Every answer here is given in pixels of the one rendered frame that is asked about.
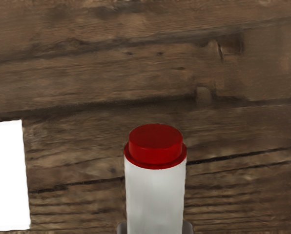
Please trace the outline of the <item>white flat rectangular block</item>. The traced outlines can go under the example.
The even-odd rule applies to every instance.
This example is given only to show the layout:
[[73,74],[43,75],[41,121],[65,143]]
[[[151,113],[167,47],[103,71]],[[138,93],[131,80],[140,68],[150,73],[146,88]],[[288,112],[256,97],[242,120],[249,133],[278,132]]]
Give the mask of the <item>white flat rectangular block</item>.
[[0,122],[0,231],[30,223],[22,121]]

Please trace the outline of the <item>white bottle with red cap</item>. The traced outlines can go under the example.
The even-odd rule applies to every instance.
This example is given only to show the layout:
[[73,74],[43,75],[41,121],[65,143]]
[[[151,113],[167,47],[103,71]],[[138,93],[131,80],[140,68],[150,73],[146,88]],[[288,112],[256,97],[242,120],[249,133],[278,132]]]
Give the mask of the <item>white bottle with red cap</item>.
[[124,147],[127,234],[182,234],[187,147],[182,133],[151,123]]

